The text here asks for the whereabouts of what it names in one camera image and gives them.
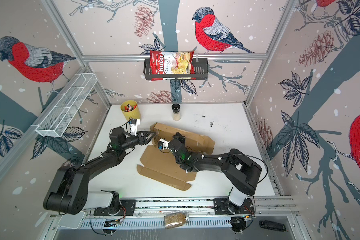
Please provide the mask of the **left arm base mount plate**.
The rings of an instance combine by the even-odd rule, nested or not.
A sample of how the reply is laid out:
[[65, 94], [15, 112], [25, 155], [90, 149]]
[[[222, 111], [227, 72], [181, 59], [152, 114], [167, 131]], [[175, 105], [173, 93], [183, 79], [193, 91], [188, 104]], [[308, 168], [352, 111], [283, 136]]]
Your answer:
[[136, 203], [136, 200], [119, 199], [113, 201], [109, 207], [94, 209], [93, 215], [95, 217], [133, 216]]

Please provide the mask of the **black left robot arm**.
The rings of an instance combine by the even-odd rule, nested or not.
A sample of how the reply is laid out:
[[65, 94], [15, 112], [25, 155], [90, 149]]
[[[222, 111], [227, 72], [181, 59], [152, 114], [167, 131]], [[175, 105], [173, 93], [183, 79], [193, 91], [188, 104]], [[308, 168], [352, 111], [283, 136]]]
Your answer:
[[87, 202], [90, 180], [119, 165], [128, 154], [126, 150], [147, 145], [155, 136], [151, 131], [132, 135], [122, 127], [112, 129], [107, 149], [99, 157], [80, 166], [62, 166], [57, 170], [44, 199], [44, 209], [71, 215], [79, 213]]

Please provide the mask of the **brown cardboard box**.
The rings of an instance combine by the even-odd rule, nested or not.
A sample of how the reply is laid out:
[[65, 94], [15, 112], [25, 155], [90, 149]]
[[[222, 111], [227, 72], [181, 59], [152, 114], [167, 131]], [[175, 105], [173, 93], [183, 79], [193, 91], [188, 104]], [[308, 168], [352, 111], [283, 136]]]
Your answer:
[[215, 141], [205, 135], [184, 131], [161, 123], [150, 126], [156, 133], [137, 165], [137, 172], [147, 178], [180, 191], [191, 188], [196, 172], [190, 168], [191, 153], [211, 155]]

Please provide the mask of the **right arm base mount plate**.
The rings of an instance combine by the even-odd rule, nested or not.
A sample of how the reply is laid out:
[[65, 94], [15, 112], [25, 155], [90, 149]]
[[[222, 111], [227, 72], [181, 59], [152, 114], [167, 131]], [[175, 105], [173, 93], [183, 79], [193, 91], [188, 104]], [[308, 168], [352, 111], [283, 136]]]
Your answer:
[[239, 207], [231, 203], [228, 198], [215, 198], [213, 199], [213, 210], [216, 215], [253, 215], [255, 205], [250, 198], [245, 199]]

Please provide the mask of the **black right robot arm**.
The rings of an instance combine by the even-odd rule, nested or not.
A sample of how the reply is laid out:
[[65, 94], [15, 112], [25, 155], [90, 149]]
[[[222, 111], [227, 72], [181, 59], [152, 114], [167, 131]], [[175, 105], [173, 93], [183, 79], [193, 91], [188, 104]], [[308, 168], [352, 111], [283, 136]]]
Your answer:
[[163, 143], [175, 157], [176, 163], [186, 172], [211, 171], [223, 173], [232, 183], [228, 201], [240, 207], [244, 201], [256, 192], [262, 173], [262, 167], [237, 149], [228, 153], [207, 155], [190, 151], [185, 145], [185, 137], [177, 133], [168, 143]]

